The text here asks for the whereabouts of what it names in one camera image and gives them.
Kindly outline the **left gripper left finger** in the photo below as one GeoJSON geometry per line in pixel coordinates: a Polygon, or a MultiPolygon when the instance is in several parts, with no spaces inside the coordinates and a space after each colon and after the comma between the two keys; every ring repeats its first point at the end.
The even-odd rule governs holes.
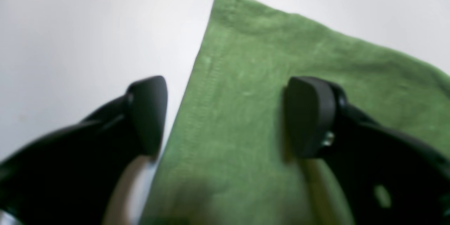
{"type": "Polygon", "coordinates": [[[51,132],[1,162],[2,225],[99,225],[126,167],[156,158],[167,115],[167,83],[132,83],[82,121],[51,132]]]}

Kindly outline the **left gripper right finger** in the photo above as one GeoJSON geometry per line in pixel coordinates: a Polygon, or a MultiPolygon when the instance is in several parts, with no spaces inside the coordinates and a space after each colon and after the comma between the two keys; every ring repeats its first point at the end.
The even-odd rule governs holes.
{"type": "Polygon", "coordinates": [[[351,105],[342,87],[290,77],[284,119],[297,158],[324,160],[357,225],[448,225],[449,160],[351,105]]]}

